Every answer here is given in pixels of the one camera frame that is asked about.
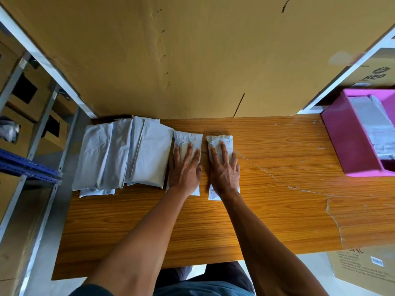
pink plastic tray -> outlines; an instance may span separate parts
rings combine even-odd
[[[378,159],[348,99],[371,94],[381,101],[388,117],[395,124],[393,89],[344,89],[340,97],[322,113],[322,119],[345,174],[353,177],[395,176],[395,160]]]

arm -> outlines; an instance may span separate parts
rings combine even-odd
[[[156,206],[100,263],[84,284],[97,284],[115,296],[152,295],[170,235],[185,199],[200,183],[200,150],[192,162],[192,144],[184,163],[179,148],[170,158],[169,190]]]
[[[223,163],[215,148],[210,181],[232,221],[257,295],[328,295],[310,270],[248,208],[240,193],[240,165],[232,163],[221,143]]]

right hand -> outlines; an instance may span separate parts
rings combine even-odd
[[[229,154],[224,142],[221,142],[222,162],[220,162],[217,151],[211,146],[211,164],[210,182],[214,191],[219,197],[223,197],[239,190],[240,165],[237,164],[236,154],[233,152],[232,162],[229,164]]]

large cardboard box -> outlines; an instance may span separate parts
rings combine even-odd
[[[0,27],[0,41],[12,51],[18,59],[25,53],[23,45],[3,25]]]
[[[0,91],[4,89],[17,61],[18,57],[0,42]]]
[[[395,295],[395,245],[328,252],[336,278],[384,296]]]
[[[62,151],[66,147],[68,124],[55,112],[51,111],[36,155],[45,155]]]
[[[344,88],[390,88],[395,85],[395,49],[379,49],[339,84]]]
[[[19,177],[0,172],[0,223],[19,183]]]
[[[12,296],[23,280],[50,188],[23,191],[0,244],[1,295]]]
[[[54,110],[60,116],[73,115],[78,108],[78,105],[70,97],[66,97],[63,94],[58,94],[53,104],[52,110]]]
[[[34,69],[27,64],[19,78],[8,105],[32,121],[39,121],[51,91],[48,89],[51,76],[40,65]]]
[[[34,124],[8,107],[3,108],[0,116],[5,116],[20,126],[15,143],[0,139],[0,148],[26,158]]]

wood grain surface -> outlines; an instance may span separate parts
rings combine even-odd
[[[394,242],[395,178],[344,175],[320,115],[161,123],[204,136],[233,135],[245,202],[294,253]],[[243,258],[222,202],[207,199],[207,142],[201,162],[200,196],[186,200],[164,268]],[[163,194],[139,184],[110,196],[78,199],[75,192],[52,279],[89,275]]]

